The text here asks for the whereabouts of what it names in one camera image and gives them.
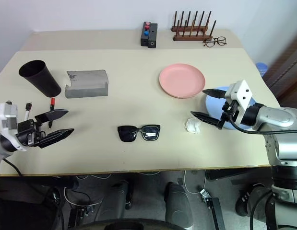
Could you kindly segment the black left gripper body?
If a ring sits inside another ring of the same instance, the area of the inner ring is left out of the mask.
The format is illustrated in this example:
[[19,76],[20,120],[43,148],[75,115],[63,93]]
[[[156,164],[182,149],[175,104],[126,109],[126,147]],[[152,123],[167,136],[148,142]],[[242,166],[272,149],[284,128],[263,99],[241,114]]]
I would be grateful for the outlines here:
[[20,122],[17,126],[17,139],[24,146],[39,146],[39,142],[46,137],[45,131],[40,129],[41,125],[33,119]]

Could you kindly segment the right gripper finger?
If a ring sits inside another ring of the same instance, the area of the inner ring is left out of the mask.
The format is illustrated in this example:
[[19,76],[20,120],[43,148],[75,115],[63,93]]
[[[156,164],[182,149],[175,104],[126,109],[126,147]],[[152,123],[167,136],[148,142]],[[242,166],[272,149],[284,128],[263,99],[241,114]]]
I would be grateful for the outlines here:
[[210,124],[210,125],[220,125],[221,124],[221,120],[218,120],[216,118],[210,117],[208,114],[206,113],[202,113],[202,112],[194,112],[191,111],[190,112],[194,117],[196,117],[197,119]]
[[226,91],[220,90],[220,89],[206,89],[202,91],[208,96],[214,97],[214,98],[225,98]]

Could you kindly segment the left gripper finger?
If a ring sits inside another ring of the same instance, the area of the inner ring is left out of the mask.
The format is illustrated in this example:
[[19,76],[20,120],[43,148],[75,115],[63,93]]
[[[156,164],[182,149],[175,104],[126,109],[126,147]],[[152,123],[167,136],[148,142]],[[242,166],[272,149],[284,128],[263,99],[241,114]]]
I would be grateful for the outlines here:
[[69,111],[66,109],[54,109],[53,111],[48,111],[46,113],[36,115],[35,119],[39,124],[43,124],[45,122],[50,122],[50,121],[60,119],[68,112]]
[[47,136],[45,136],[44,138],[41,138],[41,140],[38,143],[38,146],[42,149],[52,144],[55,144],[67,138],[73,131],[74,131],[74,128],[67,128],[67,129],[60,129],[55,132],[52,132]]

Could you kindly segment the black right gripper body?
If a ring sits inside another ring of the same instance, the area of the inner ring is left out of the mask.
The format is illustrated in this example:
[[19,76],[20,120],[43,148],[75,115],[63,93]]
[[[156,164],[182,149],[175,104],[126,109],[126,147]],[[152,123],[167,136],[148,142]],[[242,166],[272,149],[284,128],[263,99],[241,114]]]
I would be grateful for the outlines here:
[[239,130],[240,127],[235,124],[235,120],[238,117],[237,115],[239,114],[238,107],[239,103],[237,102],[237,100],[233,100],[231,104],[226,102],[222,107],[223,113],[216,127],[221,130],[225,122],[229,122],[234,128],[237,128]]

